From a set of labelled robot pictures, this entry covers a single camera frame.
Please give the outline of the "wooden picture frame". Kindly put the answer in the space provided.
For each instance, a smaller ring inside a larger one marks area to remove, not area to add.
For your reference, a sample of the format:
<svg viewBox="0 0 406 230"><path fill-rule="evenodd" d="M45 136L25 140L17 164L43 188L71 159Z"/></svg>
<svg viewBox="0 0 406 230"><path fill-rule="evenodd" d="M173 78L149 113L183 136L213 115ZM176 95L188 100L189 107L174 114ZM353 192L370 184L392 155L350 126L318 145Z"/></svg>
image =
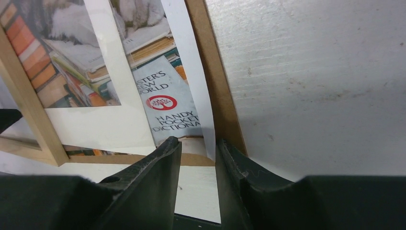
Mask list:
<svg viewBox="0 0 406 230"><path fill-rule="evenodd" d="M0 150L54 166L69 162L69 157L3 29L0 30L0 75L36 139L36 143L29 143L1 137Z"/></svg>

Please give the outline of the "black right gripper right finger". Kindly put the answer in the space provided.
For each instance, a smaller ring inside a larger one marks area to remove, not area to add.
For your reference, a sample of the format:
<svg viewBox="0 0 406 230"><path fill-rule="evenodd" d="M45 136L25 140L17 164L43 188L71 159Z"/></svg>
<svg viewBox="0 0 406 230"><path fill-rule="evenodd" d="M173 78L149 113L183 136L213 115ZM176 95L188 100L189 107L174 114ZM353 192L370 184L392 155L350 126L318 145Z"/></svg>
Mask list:
<svg viewBox="0 0 406 230"><path fill-rule="evenodd" d="M292 182L222 139L215 170L224 230L403 230L402 176L311 175Z"/></svg>

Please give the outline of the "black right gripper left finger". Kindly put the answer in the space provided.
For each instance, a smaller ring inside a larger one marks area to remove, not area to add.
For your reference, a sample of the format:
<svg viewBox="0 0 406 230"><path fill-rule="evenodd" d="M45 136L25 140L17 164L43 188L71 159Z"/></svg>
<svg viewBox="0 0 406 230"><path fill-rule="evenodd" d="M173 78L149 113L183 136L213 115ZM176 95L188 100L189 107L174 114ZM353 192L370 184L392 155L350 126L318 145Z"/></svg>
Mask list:
<svg viewBox="0 0 406 230"><path fill-rule="evenodd" d="M0 178L3 230L170 230L180 172L181 142L157 149L94 183L81 176Z"/></svg>

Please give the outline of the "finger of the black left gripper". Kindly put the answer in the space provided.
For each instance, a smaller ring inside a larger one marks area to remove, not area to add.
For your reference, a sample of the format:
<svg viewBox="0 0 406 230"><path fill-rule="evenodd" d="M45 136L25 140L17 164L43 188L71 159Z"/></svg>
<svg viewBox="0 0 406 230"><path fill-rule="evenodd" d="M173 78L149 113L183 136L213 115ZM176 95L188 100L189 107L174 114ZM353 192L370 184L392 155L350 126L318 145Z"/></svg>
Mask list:
<svg viewBox="0 0 406 230"><path fill-rule="evenodd" d="M1 109L0 110L0 133L12 126L23 117L22 113L17 109Z"/></svg>

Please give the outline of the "cat photo print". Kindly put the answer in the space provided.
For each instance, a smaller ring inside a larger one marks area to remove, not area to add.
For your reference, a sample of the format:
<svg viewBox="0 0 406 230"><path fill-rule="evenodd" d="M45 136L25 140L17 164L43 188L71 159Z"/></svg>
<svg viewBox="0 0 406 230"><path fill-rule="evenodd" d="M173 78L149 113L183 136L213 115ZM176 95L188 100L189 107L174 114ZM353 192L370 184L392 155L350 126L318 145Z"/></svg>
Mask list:
<svg viewBox="0 0 406 230"><path fill-rule="evenodd" d="M111 1L156 145L170 136L211 160L215 133L203 65L182 0Z"/></svg>

